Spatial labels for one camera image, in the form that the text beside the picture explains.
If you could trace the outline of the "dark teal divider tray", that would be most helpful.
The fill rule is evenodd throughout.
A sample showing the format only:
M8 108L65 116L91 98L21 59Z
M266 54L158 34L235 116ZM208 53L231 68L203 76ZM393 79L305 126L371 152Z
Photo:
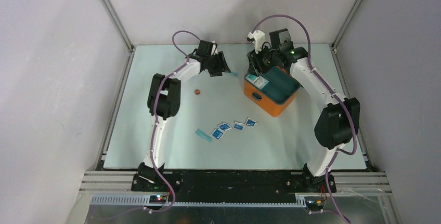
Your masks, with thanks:
M284 105L294 96L301 86L296 79L279 67L272 67L266 73L257 75L263 76L269 80L269 83L262 90L258 90L252 84L247 82L245 76L245 85L251 86L249 89L250 93L245 94L256 103L264 103L264 100L269 100L270 105Z

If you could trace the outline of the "teal white label packet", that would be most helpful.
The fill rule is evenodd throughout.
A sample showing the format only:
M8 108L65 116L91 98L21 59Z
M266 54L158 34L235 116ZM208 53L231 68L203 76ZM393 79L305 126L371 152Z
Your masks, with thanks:
M267 80L263 76L257 76L253 74L246 75L245 80L252 84L258 90L262 90L269 83L269 80Z

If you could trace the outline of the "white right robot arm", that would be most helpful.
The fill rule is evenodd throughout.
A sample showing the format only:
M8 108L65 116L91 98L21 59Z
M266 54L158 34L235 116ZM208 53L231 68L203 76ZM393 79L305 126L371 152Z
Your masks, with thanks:
M270 41L254 30L247 40L254 49L247 54L249 69L245 94L272 116L278 116L294 99L300 87L321 111L314 135L321 148L307 163L303 187L315 192L323 185L322 175L331 170L338 152L350 141L356 142L360 103L336 91L313 64L309 49L294 47L287 29L273 31Z

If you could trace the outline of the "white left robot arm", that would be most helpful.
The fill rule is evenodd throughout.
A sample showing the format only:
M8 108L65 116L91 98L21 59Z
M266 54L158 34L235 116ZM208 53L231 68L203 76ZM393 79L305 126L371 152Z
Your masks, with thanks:
M186 54L184 63L178 68L168 75L156 73L152 78L147 98L151 114L150 147L137 169L137 175L152 191L164 186L165 132L167 123L180 109L182 84L203 71L208 71L211 77L231 72L224 53L217 46L215 42L201 40L193 52Z

